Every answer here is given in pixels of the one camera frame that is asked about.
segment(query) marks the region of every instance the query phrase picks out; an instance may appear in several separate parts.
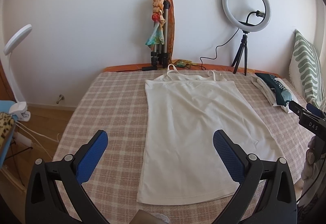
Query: white ring light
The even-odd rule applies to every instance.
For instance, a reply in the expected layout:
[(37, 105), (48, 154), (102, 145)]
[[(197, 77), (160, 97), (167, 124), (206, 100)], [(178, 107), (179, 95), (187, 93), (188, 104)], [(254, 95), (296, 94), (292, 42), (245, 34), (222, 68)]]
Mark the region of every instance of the white ring light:
[(237, 21), (237, 19), (234, 18), (234, 16), (230, 12), (230, 9), (228, 6), (228, 0), (222, 0), (222, 5), (223, 5), (223, 10), (224, 10), (226, 16), (231, 21), (231, 23), (233, 23), (236, 27), (240, 28), (243, 31), (247, 31), (247, 32), (258, 32), (258, 31), (264, 29), (268, 25), (268, 23), (271, 19), (271, 15), (272, 15), (272, 10), (271, 10), (271, 5), (269, 3), (269, 0), (262, 0), (262, 1), (265, 5), (265, 18), (262, 20), (261, 23), (255, 25), (255, 26), (247, 26), (247, 25), (244, 25), (244, 24), (240, 23), (239, 21)]

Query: stack of clothes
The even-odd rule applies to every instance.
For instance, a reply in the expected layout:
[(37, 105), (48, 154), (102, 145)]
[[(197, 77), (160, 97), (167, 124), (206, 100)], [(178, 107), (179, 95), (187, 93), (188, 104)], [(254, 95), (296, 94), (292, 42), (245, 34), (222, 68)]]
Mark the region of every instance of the stack of clothes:
[(268, 73), (255, 73), (251, 82), (264, 94), (271, 106), (280, 106), (285, 112), (292, 113), (289, 102), (299, 103), (294, 93), (282, 79)]

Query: tripod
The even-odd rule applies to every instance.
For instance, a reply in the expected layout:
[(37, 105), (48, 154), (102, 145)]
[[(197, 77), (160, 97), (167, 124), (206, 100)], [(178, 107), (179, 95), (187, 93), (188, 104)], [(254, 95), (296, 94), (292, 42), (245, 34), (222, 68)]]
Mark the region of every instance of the tripod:
[(234, 58), (233, 63), (232, 63), (232, 67), (234, 67), (234, 65), (235, 65), (234, 70), (233, 70), (233, 74), (237, 73), (239, 63), (240, 63), (240, 60), (241, 60), (241, 57), (242, 57), (242, 53), (243, 53), (243, 50), (244, 50), (244, 75), (247, 76), (247, 57), (248, 57), (248, 48), (247, 48), (247, 37), (248, 36), (247, 36), (247, 34), (248, 33), (249, 32), (247, 32), (247, 31), (243, 31), (241, 44), (239, 46), (238, 52), (235, 55), (235, 58)]

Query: tripod leg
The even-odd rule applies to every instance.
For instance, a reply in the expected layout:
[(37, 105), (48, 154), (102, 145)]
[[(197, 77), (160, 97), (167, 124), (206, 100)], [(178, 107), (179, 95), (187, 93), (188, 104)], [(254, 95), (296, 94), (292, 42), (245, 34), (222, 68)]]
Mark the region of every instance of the tripod leg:
[(238, 57), (237, 63), (235, 64), (233, 74), (236, 74), (237, 73), (237, 70), (238, 70), (238, 67), (239, 67), (239, 63), (240, 63), (240, 60), (241, 60), (241, 57), (242, 57), (242, 53), (243, 53), (244, 47), (245, 47), (244, 44), (241, 44), (240, 47), (239, 47), (240, 53), (239, 53), (239, 57)]
[(232, 62), (231, 67), (234, 67), (235, 63), (236, 63), (237, 60), (238, 60), (238, 57), (239, 57), (239, 54), (240, 54), (240, 50), (241, 50), (241, 45), (242, 45), (242, 44), (240, 44), (240, 46), (239, 46), (239, 48), (238, 48), (237, 54), (236, 54), (235, 57), (234, 57), (234, 60), (233, 60), (233, 62)]
[(244, 75), (247, 76), (247, 58), (248, 58), (248, 48), (247, 44), (244, 45)]

